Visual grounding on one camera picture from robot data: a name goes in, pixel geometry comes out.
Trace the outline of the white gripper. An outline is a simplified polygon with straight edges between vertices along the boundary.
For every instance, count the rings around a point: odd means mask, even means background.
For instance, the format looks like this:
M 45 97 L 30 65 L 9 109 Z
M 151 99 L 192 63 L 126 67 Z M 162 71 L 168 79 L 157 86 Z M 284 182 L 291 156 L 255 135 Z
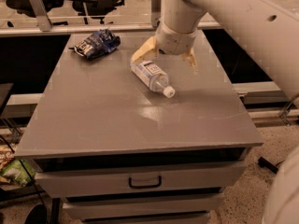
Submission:
M 137 65 L 144 61 L 154 60 L 158 55 L 158 49 L 165 54 L 182 54 L 183 61 L 198 73 L 198 64 L 192 49 L 197 31 L 189 34 L 181 34 L 171 30 L 161 22 L 155 36 L 151 36 L 131 57 L 130 65 Z

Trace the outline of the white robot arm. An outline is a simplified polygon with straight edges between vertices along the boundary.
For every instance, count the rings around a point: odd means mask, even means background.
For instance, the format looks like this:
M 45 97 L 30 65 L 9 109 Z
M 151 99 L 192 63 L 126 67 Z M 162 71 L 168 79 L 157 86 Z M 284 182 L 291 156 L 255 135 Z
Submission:
M 196 30 L 207 13 L 299 107 L 299 19 L 269 0 L 165 0 L 156 34 L 134 53 L 131 63 L 162 50 L 184 55 L 195 67 Z

